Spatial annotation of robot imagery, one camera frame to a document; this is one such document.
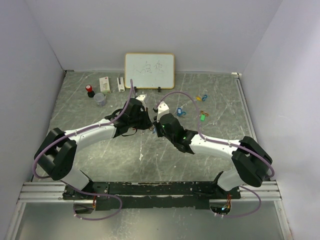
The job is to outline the green tag key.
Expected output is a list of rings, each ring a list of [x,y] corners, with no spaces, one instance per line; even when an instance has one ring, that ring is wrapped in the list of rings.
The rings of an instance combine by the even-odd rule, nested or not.
[[[206,119],[206,115],[205,114],[202,114],[201,116],[200,116],[200,120],[202,121],[202,122],[204,122],[205,121],[205,119]]]

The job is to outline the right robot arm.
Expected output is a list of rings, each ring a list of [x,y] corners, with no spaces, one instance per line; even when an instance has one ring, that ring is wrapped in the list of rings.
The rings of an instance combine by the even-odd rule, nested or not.
[[[226,140],[201,136],[197,131],[183,128],[171,113],[153,119],[157,136],[168,139],[180,152],[232,161],[234,167],[220,172],[214,179],[212,193],[216,198],[223,199],[230,190],[244,184],[258,188],[267,178],[272,159],[253,138]]]

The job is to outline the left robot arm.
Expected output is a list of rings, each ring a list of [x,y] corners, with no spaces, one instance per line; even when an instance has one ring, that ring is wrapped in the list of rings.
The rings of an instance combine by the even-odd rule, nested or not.
[[[118,109],[102,120],[74,130],[51,130],[34,156],[54,181],[62,181],[75,188],[81,199],[89,199],[94,192],[93,181],[74,166],[77,152],[103,140],[128,136],[128,130],[147,130],[152,126],[146,106],[146,95],[130,98],[124,109]]]

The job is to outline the clear plastic cup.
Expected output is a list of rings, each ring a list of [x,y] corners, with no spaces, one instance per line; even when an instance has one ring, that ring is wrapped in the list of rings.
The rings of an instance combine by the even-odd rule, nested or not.
[[[95,102],[96,102],[99,106],[101,106],[101,107],[103,107],[103,106],[106,105],[106,96],[105,96],[103,93],[101,93],[101,92],[96,93],[96,94],[93,96],[93,99],[94,99]]]

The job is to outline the white green box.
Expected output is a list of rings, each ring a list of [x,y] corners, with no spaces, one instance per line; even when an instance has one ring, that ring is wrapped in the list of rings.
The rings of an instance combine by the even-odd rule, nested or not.
[[[99,79],[99,86],[100,86],[100,92],[103,94],[110,94],[111,89],[110,89],[110,82],[109,82],[109,77],[101,77]]]

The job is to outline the small whiteboard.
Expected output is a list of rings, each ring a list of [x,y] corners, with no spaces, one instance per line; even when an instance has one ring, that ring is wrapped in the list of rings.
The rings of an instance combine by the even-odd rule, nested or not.
[[[130,81],[137,89],[173,89],[175,86],[175,55],[172,53],[126,53],[124,86]]]

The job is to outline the red black stamp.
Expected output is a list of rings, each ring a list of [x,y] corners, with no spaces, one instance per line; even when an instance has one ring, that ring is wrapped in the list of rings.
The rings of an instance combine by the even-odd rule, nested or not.
[[[89,97],[89,98],[93,98],[94,95],[95,95],[95,92],[94,92],[92,86],[88,84],[88,85],[85,86],[85,89],[86,89],[86,91],[87,91],[88,97]]]

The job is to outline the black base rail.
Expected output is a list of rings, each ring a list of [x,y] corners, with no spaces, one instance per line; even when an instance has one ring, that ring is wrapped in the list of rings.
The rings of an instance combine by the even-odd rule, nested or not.
[[[121,199],[123,209],[184,208],[208,210],[210,201],[240,199],[238,187],[230,191],[220,189],[215,181],[167,181],[167,182],[93,182],[89,188],[92,196],[79,193],[67,186],[62,194],[63,200],[89,201],[95,203],[97,211],[116,210]]]

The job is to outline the right aluminium side rail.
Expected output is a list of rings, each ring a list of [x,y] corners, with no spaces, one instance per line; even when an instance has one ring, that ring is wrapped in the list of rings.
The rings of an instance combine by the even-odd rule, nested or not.
[[[237,73],[237,72],[232,72],[231,74],[234,76],[234,78],[236,79],[236,82],[238,84],[239,94],[241,96],[241,100],[242,100],[243,107],[244,107],[244,110],[245,110],[246,120],[247,120],[247,123],[248,123],[248,126],[249,126],[250,134],[256,141],[258,141],[257,137],[256,137],[256,133],[255,133],[254,127],[253,127],[253,123],[252,123],[252,120],[251,120],[251,116],[250,116],[250,113],[249,113],[249,109],[248,109],[248,106],[247,106],[247,102],[246,102],[246,99],[245,99],[245,95],[244,95],[244,92],[243,92],[243,89],[242,89],[242,86],[241,86],[241,82],[240,82],[242,74],[241,73]],[[282,232],[282,235],[283,235],[285,240],[293,240],[294,238],[293,238],[293,234],[292,234],[292,231],[290,229],[289,221],[288,221],[285,209],[284,209],[281,192],[280,192],[279,189],[277,190],[277,192],[279,193],[279,200],[275,200],[273,203],[274,203],[274,206],[275,206],[275,209],[276,209],[276,213],[277,213],[277,217],[278,217],[278,220],[279,220],[281,232]]]

